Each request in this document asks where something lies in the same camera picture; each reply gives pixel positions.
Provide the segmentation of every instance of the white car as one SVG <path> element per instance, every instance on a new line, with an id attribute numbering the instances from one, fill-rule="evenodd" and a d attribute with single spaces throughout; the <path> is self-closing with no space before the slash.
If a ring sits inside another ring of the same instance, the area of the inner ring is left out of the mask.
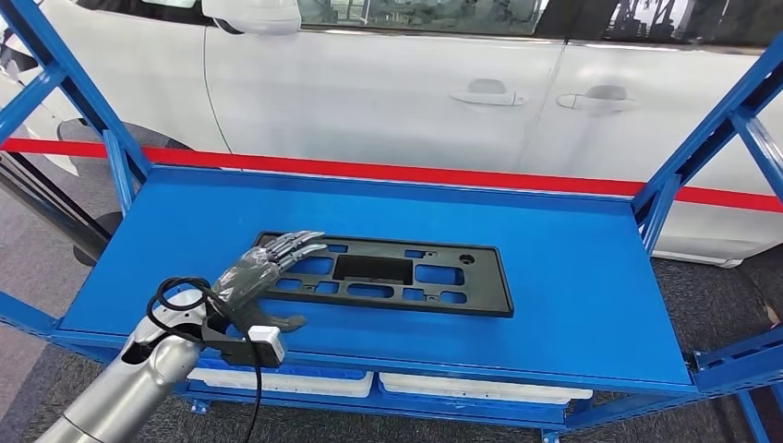
<path id="1" fill-rule="evenodd" d="M 781 0 L 300 0 L 295 17 L 295 0 L 269 3 L 41 9 L 143 143 L 635 181 L 783 28 Z M 273 29 L 270 14 L 295 25 Z M 6 45 L 10 97 L 39 68 Z M 783 139 L 781 100 L 761 119 Z M 59 91 L 27 128 L 84 132 Z M 690 185 L 773 194 L 738 140 Z M 676 203 L 657 253 L 728 267 L 780 243 L 783 214 Z"/>

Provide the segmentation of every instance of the blue metal shelf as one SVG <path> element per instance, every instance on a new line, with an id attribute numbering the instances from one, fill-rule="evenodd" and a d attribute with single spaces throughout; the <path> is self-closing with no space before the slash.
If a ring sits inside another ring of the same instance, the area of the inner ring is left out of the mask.
<path id="1" fill-rule="evenodd" d="M 194 208 L 215 210 L 189 215 Z M 630 201 L 614 198 L 154 168 L 58 328 L 126 336 L 167 276 L 215 279 L 259 231 L 306 227 L 494 245 L 516 315 L 265 301 L 274 315 L 307 318 L 305 327 L 285 336 L 287 361 L 396 371 L 414 365 L 417 373 L 587 388 L 694 390 Z M 133 284 L 117 284 L 118 275 L 132 275 Z"/>
<path id="2" fill-rule="evenodd" d="M 0 0 L 0 12 L 43 66 L 0 111 L 0 139 L 61 88 L 102 136 L 126 214 L 63 318 L 0 293 L 0 322 L 108 362 L 160 281 L 173 275 L 216 278 L 259 231 L 318 229 L 493 245 L 508 277 L 513 318 L 280 300 L 262 304 L 273 314 L 307 317 L 305 327 L 285 337 L 286 363 L 633 395 L 597 406 L 580 401 L 565 417 L 559 408 L 513 411 L 383 396 L 378 386 L 365 399 L 275 392 L 266 402 L 537 426 L 544 441 L 553 441 L 561 432 L 740 394 L 754 432 L 764 438 L 745 392 L 773 386 L 783 398 L 783 332 L 773 329 L 700 353 L 688 367 L 648 255 L 678 189 L 733 137 L 745 142 L 783 198 L 783 153 L 756 119 L 783 89 L 783 35 L 644 188 L 622 199 L 152 166 L 32 0 Z M 143 184 L 138 195 L 131 175 Z M 198 382 L 179 393 L 197 401 L 251 400 L 248 391 Z"/>

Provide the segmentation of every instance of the car window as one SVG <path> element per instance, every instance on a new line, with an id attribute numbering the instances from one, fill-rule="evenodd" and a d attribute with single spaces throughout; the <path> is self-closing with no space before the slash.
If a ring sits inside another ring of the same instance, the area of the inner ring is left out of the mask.
<path id="1" fill-rule="evenodd" d="M 77 0 L 77 5 L 87 9 L 128 14 L 129 16 L 175 21 L 190 25 L 210 25 L 212 19 L 201 14 L 201 2 L 183 2 L 190 7 L 164 6 L 142 0 Z"/>
<path id="2" fill-rule="evenodd" d="M 605 22 L 600 40 L 766 47 L 783 30 L 783 0 L 620 0 L 611 17 L 584 20 Z"/>
<path id="3" fill-rule="evenodd" d="M 531 35 L 549 0 L 298 0 L 304 25 Z"/>

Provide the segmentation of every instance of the black plastic panel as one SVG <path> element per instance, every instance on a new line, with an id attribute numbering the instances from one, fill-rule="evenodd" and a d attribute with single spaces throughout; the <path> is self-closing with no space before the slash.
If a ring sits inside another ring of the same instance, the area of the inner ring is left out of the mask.
<path id="1" fill-rule="evenodd" d="M 279 233 L 262 233 L 264 245 Z M 266 298 L 512 317 L 500 254 L 492 246 L 324 237 L 329 249 L 296 263 Z"/>

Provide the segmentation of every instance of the car door handle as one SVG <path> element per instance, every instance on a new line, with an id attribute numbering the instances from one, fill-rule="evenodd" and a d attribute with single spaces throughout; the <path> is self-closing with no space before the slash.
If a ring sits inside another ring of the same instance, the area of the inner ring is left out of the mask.
<path id="1" fill-rule="evenodd" d="M 563 94 L 557 98 L 558 105 L 576 111 L 599 111 L 623 113 L 639 108 L 641 103 L 628 98 L 625 88 L 613 85 L 599 85 L 584 94 Z"/>
<path id="2" fill-rule="evenodd" d="M 519 106 L 526 102 L 524 95 L 507 90 L 502 81 L 494 78 L 477 78 L 464 90 L 450 92 L 449 97 L 459 102 L 493 106 Z"/>

